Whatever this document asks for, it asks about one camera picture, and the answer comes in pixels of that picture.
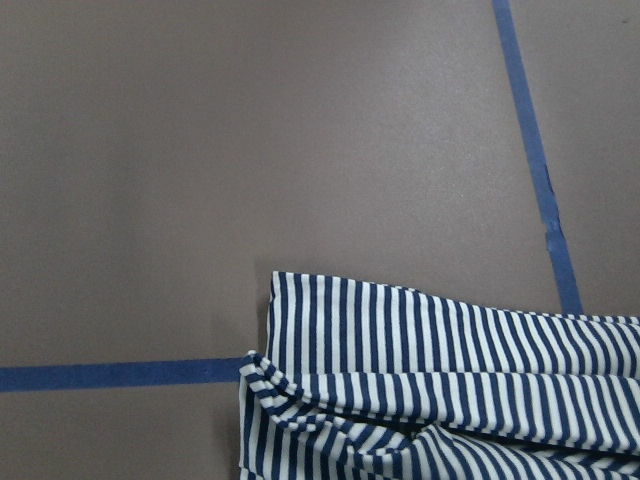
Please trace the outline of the navy white striped polo shirt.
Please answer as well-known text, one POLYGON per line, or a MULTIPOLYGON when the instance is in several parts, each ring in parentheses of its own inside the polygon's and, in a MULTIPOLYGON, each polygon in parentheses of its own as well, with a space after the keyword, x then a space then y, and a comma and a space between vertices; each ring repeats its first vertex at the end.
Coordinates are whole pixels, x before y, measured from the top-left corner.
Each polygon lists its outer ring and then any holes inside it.
POLYGON ((635 479, 639 321, 277 272, 244 479, 635 479))

